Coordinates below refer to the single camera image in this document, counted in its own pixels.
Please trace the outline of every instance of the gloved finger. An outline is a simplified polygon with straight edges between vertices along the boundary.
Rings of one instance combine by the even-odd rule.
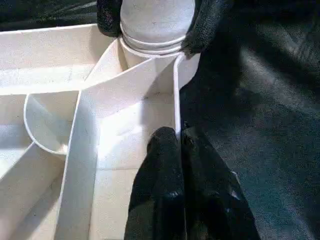
[[[97,24],[99,30],[109,37],[118,37],[122,0],[97,0]]]
[[[184,197],[180,144],[172,128],[161,127],[133,182],[124,239],[184,239]]]
[[[233,0],[201,0],[194,25],[185,38],[190,53],[205,50],[216,35],[219,23],[233,6]]]

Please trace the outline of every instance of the white plastic divider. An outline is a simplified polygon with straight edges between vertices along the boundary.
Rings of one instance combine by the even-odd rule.
[[[1,240],[10,238],[63,165],[63,161],[32,143],[0,179]]]
[[[96,24],[0,32],[0,94],[80,85],[113,41]]]
[[[182,76],[174,71],[174,64],[183,53],[143,61],[143,56],[122,49],[127,65],[131,62],[133,67],[109,78],[103,74],[104,62],[99,62],[102,66],[96,66],[98,72],[91,73],[93,81],[89,82],[89,77],[88,88],[79,95],[65,163],[56,240],[122,239],[128,192],[151,134],[163,126],[180,133],[175,100],[179,99],[179,87],[195,74],[199,55],[178,58],[176,68],[189,68],[188,74]],[[119,186],[112,187],[110,180],[119,179],[117,176],[122,176],[124,182],[113,183]]]
[[[31,139],[45,151],[66,155],[78,91],[30,94],[24,124]]]
[[[32,143],[24,126],[25,98],[0,96],[0,179]]]
[[[148,140],[163,126],[179,136],[179,89],[199,55],[140,53],[95,24],[2,32],[0,43],[0,239],[50,207],[43,193],[64,155],[59,200],[42,216],[55,228],[23,222],[14,236],[122,239]]]

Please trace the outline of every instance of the gloved hand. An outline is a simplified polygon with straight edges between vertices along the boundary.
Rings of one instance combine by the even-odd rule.
[[[172,128],[155,131],[147,145],[132,186],[124,239],[185,239],[184,178]]]
[[[200,0],[194,25],[185,38],[192,54],[205,50],[214,39],[219,23],[230,11],[234,0]]]
[[[235,175],[201,131],[158,129],[132,187],[125,240],[259,240]]]

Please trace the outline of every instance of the black fabric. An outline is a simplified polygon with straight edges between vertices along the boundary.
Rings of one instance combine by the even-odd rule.
[[[221,20],[232,8],[233,0],[199,0],[194,25],[185,39],[191,53],[205,50],[216,35]]]
[[[186,229],[190,240],[260,240],[236,176],[200,129],[182,132]]]
[[[182,125],[237,173],[262,240],[320,239],[319,17],[230,16],[180,91]]]
[[[158,129],[148,143],[133,182],[124,239],[185,239],[181,152],[172,128]]]
[[[0,31],[96,23],[96,5],[92,0],[1,0]]]

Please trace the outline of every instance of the black leather surface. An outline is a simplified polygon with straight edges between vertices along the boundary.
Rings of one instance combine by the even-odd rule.
[[[320,239],[319,9],[230,17],[180,92],[240,185],[263,240]]]
[[[97,22],[93,0],[0,0],[0,31]]]
[[[192,53],[208,48],[226,16],[260,20],[262,17],[304,16],[317,5],[316,0],[196,0],[194,25],[185,39]]]
[[[260,240],[237,176],[200,127],[181,134],[186,232],[189,240]]]

